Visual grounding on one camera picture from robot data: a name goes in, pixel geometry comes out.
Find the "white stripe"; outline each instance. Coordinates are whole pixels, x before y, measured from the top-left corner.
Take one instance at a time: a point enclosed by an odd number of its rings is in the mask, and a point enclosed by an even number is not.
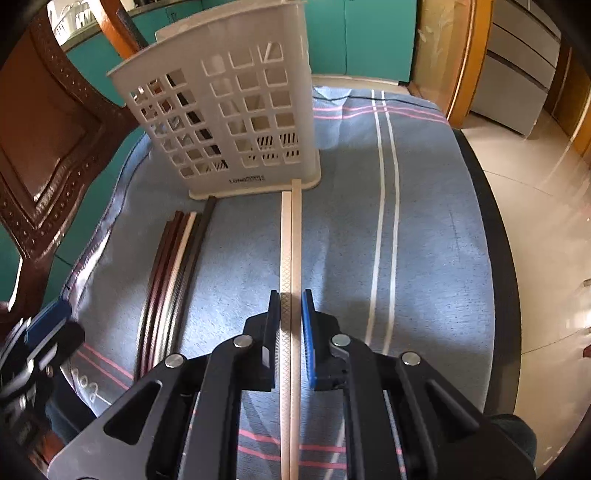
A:
[[[99,394],[96,394],[96,398],[100,398],[103,402],[105,402],[109,407],[112,405],[112,403],[107,400],[106,398],[101,397]]]
[[[382,103],[386,106],[384,93],[382,92]],[[392,341],[392,332],[394,330],[394,313],[396,308],[396,263],[398,257],[398,225],[400,224],[400,170],[398,168],[398,156],[396,155],[396,146],[394,145],[394,132],[392,131],[392,122],[390,114],[386,112],[388,121],[388,133],[390,136],[390,146],[392,148],[392,162],[394,163],[394,228],[392,229],[392,269],[390,271],[390,305],[388,309],[388,330],[384,340],[382,354],[387,355]]]
[[[382,148],[382,132],[379,126],[378,109],[376,108],[375,90],[371,91],[372,105],[374,106],[374,117],[375,117],[375,129],[378,134],[378,157],[379,157],[379,212],[378,212],[378,230],[375,238],[375,253],[374,253],[374,271],[372,274],[371,281],[371,296],[369,298],[369,315],[368,324],[365,329],[365,343],[369,345],[371,342],[371,336],[374,332],[375,324],[375,304],[376,298],[378,297],[378,273],[379,273],[379,258],[382,250],[382,228],[384,225],[384,204],[386,200],[386,184],[384,179],[384,150]],[[337,445],[342,447],[345,442],[345,423],[344,421],[340,424],[339,436],[337,438]],[[339,459],[340,453],[333,453],[330,463],[336,463]],[[330,480],[333,475],[334,469],[328,469],[324,475],[324,480]]]

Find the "dark wooden strip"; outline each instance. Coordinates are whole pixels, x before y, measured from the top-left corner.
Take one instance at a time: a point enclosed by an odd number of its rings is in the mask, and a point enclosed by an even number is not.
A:
[[[158,249],[156,250],[156,256],[154,257],[154,263],[152,265],[152,270],[150,272],[150,279],[148,280],[148,290],[146,294],[146,301],[144,303],[144,308],[142,309],[142,314],[139,318],[139,325],[138,325],[138,340],[137,340],[137,353],[135,357],[135,367],[134,367],[134,382],[139,380],[139,368],[142,362],[142,345],[144,344],[144,336],[146,331],[146,324],[148,318],[148,308],[150,305],[150,295],[154,288],[154,281],[156,278],[156,271],[158,270],[158,265],[160,264],[160,260],[162,259],[162,255],[164,254],[164,244],[168,236],[170,235],[170,229],[172,227],[172,222],[166,222],[164,226],[164,230],[162,232],[162,236],[160,237],[160,243],[158,244]]]
[[[168,285],[171,281],[171,275],[173,273],[173,266],[174,266],[174,259],[177,256],[178,249],[180,247],[181,239],[183,238],[183,232],[187,226],[187,221],[189,220],[188,213],[181,214],[181,220],[178,225],[177,233],[175,235],[173,245],[170,249],[170,255],[168,258],[168,263],[165,266],[162,285],[160,288],[160,294],[158,295],[158,303],[154,315],[154,330],[152,332],[152,337],[150,338],[150,349],[148,353],[148,362],[146,364],[146,373],[154,367],[155,364],[155,354],[156,354],[156,345],[158,340],[158,331],[160,329],[160,323],[164,321],[166,317],[164,312],[164,299],[166,298],[166,291],[168,290]]]
[[[182,212],[176,212],[174,214],[174,219],[171,221],[171,228],[164,244],[163,255],[160,258],[160,263],[158,265],[156,275],[154,277],[154,288],[150,291],[150,297],[148,300],[148,311],[146,316],[147,325],[144,334],[144,341],[142,344],[139,377],[143,377],[147,372],[148,356],[150,354],[150,343],[151,338],[154,334],[154,320],[156,318],[155,313],[158,307],[158,298],[160,297],[160,290],[162,289],[164,270],[170,260],[170,250],[172,248],[173,241],[177,235],[178,226],[180,224],[182,215]]]
[[[193,275],[197,260],[199,259],[199,252],[205,239],[205,233],[207,232],[207,226],[213,215],[213,209],[216,206],[217,198],[209,197],[203,209],[201,219],[195,230],[195,236],[191,239],[191,244],[187,246],[189,251],[187,255],[187,266],[183,272],[181,283],[179,286],[178,299],[173,310],[172,320],[170,323],[170,332],[168,333],[168,341],[166,346],[166,354],[172,353],[178,344],[178,338],[181,330],[181,326],[184,323],[184,317],[186,315],[187,303],[190,298],[188,295],[189,287],[193,283]]]

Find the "door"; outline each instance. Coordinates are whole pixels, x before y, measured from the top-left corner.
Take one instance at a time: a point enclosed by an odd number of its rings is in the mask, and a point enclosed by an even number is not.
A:
[[[305,8],[312,73],[344,75],[345,0],[308,0]]]
[[[347,75],[408,82],[417,0],[344,2]]]

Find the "chair backrest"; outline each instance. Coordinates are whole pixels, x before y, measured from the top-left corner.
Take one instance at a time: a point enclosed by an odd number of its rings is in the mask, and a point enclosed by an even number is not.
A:
[[[56,248],[137,121],[71,64],[45,8],[0,70],[0,105],[0,220],[21,255],[15,294],[0,304],[1,338],[39,311]]]

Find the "black cable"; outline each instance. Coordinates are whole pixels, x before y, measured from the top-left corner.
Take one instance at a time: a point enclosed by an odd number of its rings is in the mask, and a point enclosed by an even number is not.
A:
[[[357,95],[346,95],[344,97],[337,97],[337,98],[325,98],[325,97],[312,96],[312,98],[315,100],[324,100],[326,102],[335,102],[337,100],[345,100],[347,98],[353,98],[353,99],[358,99],[358,100],[380,100],[380,101],[385,100],[386,102],[400,102],[400,103],[406,103],[406,104],[412,105],[412,106],[419,106],[421,108],[426,108],[428,110],[434,110],[436,112],[441,113],[441,110],[437,107],[417,105],[416,103],[406,102],[404,100],[401,100],[400,98],[371,98],[371,97],[364,97],[364,96],[357,96]]]

